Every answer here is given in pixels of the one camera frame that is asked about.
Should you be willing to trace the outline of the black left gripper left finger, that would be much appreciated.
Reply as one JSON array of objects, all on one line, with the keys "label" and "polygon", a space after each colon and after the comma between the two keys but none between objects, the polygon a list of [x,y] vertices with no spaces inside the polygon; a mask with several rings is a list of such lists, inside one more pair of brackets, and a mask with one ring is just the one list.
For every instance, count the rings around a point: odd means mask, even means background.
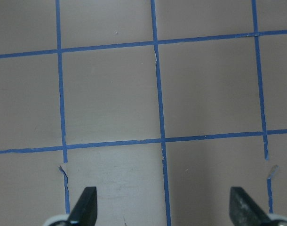
[{"label": "black left gripper left finger", "polygon": [[67,221],[70,226],[94,226],[97,220],[97,189],[85,187]]}]

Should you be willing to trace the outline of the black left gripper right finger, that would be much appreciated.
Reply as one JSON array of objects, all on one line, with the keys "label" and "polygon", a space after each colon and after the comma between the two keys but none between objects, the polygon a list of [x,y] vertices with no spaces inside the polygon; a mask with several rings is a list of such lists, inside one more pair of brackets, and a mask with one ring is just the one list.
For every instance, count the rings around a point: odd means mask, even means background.
[{"label": "black left gripper right finger", "polygon": [[230,188],[229,217],[234,226],[269,226],[271,219],[242,187]]}]

